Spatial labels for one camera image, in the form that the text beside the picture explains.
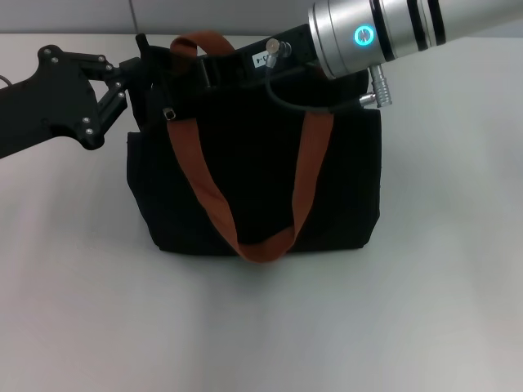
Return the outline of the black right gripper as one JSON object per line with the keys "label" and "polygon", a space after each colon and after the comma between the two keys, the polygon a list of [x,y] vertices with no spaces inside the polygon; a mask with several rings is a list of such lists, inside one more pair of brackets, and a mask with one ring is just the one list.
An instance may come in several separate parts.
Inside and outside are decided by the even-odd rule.
{"label": "black right gripper", "polygon": [[[252,87],[263,83],[267,75],[287,78],[299,74],[309,63],[317,61],[308,24],[302,24],[273,36],[290,46],[290,55],[279,57],[274,68],[266,72],[268,40],[241,47],[227,55],[200,56],[211,87]],[[201,76],[184,76],[170,81],[170,103],[176,119],[194,116],[197,106],[208,94],[208,83]]]}

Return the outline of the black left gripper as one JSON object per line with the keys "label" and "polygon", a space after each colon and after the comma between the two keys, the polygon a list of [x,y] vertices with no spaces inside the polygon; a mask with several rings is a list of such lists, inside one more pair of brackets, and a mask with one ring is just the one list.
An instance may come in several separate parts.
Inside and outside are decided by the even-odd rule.
{"label": "black left gripper", "polygon": [[0,159],[61,136],[100,148],[127,97],[123,84],[114,83],[97,102],[91,81],[128,82],[140,65],[138,57],[112,65],[103,55],[41,48],[35,73],[0,89]]}

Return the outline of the black food bag brown handles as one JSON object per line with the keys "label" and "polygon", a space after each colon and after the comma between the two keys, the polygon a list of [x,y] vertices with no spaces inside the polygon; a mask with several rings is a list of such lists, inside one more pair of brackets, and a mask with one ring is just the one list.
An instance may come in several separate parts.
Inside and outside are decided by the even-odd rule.
{"label": "black food bag brown handles", "polygon": [[363,247],[380,211],[381,114],[295,113],[229,91],[127,137],[127,183],[154,244],[257,263]]}

